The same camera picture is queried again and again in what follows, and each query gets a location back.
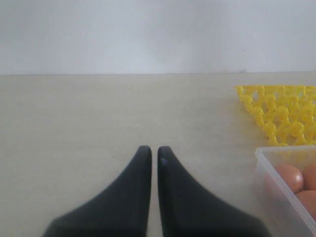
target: yellow plastic mesh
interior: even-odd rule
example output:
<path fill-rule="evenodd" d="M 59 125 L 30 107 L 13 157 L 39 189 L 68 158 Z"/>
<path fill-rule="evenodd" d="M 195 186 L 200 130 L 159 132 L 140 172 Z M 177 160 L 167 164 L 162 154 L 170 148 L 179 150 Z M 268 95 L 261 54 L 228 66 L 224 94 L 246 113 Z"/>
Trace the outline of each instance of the yellow plastic mesh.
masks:
<path fill-rule="evenodd" d="M 316 86 L 237 85 L 235 89 L 270 146 L 316 144 Z"/>

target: background wall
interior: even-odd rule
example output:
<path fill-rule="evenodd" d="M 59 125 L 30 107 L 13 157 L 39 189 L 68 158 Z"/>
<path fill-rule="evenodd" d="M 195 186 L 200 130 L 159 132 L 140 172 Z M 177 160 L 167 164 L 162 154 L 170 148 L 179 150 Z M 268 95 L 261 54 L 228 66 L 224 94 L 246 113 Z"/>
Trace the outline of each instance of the background wall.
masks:
<path fill-rule="evenodd" d="M 313 0 L 0 0 L 0 74 L 316 71 Z"/>

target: white wall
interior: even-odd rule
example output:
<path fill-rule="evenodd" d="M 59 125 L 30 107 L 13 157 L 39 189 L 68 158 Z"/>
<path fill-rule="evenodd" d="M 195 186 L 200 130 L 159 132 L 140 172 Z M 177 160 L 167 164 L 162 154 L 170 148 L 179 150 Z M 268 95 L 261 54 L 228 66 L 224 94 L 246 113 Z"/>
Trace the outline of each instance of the white wall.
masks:
<path fill-rule="evenodd" d="M 0 74 L 316 71 L 314 0 L 0 0 Z"/>

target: egg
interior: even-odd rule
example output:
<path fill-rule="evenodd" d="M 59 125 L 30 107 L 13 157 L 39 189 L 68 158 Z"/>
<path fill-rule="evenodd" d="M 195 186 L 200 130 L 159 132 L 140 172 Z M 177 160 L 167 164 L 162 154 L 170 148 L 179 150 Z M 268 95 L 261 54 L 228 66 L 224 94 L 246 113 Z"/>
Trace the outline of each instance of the egg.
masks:
<path fill-rule="evenodd" d="M 293 193 L 302 191 L 304 179 L 299 169 L 289 164 L 278 165 L 275 169 Z"/>
<path fill-rule="evenodd" d="M 264 191 L 267 195 L 267 198 L 269 198 L 271 201 L 284 201 L 285 196 L 283 192 L 280 190 L 276 182 L 273 180 L 273 178 L 266 174 L 264 176 Z"/>
<path fill-rule="evenodd" d="M 302 191 L 296 195 L 298 200 L 303 204 L 310 215 L 316 220 L 316 191 Z"/>
<path fill-rule="evenodd" d="M 303 177 L 305 189 L 316 191 L 316 163 L 305 167 Z"/>

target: clear plastic container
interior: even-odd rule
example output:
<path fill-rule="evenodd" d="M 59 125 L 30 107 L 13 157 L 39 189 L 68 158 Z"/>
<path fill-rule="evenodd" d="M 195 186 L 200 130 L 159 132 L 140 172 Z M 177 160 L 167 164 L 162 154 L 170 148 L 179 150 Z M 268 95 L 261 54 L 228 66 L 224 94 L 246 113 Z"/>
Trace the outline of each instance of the clear plastic container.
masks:
<path fill-rule="evenodd" d="M 256 150 L 254 189 L 285 237 L 316 237 L 316 222 L 274 169 L 291 164 L 303 170 L 316 162 L 316 146 L 265 147 Z"/>

